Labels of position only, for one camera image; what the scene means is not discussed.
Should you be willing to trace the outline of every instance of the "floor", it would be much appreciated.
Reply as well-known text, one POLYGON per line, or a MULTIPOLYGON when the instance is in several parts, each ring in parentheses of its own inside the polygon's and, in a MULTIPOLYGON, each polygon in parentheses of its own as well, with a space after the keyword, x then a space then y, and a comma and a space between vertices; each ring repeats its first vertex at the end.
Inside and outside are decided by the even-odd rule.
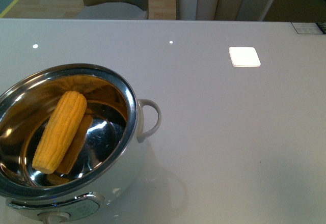
MULTIPOLYGON (((149 19, 175 19, 175 0, 149 0, 149 19)), ((83 0, 19 0, 4 18, 74 18, 83 0)))
MULTIPOLYGON (((149 0, 149 19, 176 19, 176 0, 149 0)), ((74 18, 83 0, 19 0, 4 18, 74 18)), ((265 21, 326 22, 326 0, 275 0, 265 21)))

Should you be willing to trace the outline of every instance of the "pot handle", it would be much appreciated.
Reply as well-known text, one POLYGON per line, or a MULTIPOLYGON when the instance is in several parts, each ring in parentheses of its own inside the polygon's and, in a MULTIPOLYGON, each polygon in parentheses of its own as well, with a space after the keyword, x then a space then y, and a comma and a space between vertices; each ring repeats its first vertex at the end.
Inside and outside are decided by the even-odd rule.
POLYGON ((159 128, 161 121, 162 121, 162 113, 159 109, 158 105, 149 99, 138 99, 138 105, 140 107, 140 129, 139 129, 139 135, 137 135, 137 140, 139 143, 142 143, 146 138, 153 135, 159 128), (143 113, 143 107, 144 106, 151 106, 153 107, 157 112, 157 122, 154 125, 154 127, 148 131, 143 132, 143 126, 144 126, 144 113, 143 113))

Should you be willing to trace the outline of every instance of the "label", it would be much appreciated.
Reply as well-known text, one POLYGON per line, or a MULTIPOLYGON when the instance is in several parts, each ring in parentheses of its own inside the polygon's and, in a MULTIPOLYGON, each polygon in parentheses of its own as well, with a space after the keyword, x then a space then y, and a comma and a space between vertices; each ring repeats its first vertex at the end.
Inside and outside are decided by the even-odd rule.
POLYGON ((292 23, 298 34, 325 34, 326 23, 292 23))

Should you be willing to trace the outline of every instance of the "sticker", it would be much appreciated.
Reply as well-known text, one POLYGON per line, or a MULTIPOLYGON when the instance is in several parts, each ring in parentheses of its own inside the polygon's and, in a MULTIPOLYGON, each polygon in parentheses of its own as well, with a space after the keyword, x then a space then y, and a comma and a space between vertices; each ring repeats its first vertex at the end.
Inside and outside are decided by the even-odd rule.
POLYGON ((317 23, 292 23, 292 25, 298 34, 325 34, 317 23))

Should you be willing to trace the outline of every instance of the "yellow corn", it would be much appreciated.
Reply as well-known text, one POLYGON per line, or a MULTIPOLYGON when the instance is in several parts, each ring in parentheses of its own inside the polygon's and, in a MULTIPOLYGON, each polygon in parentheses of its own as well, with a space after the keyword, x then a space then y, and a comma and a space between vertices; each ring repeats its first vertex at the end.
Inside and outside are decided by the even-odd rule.
POLYGON ((62 95, 37 146, 34 169, 45 174, 55 171, 77 132, 86 105, 86 98, 76 91, 62 95))
POLYGON ((84 115, 81 123, 78 127, 75 137, 73 138, 65 156, 63 157, 57 172, 62 174, 68 174, 73 165, 75 164, 78 154, 80 153, 87 137, 87 130, 93 123, 93 117, 91 115, 84 115))

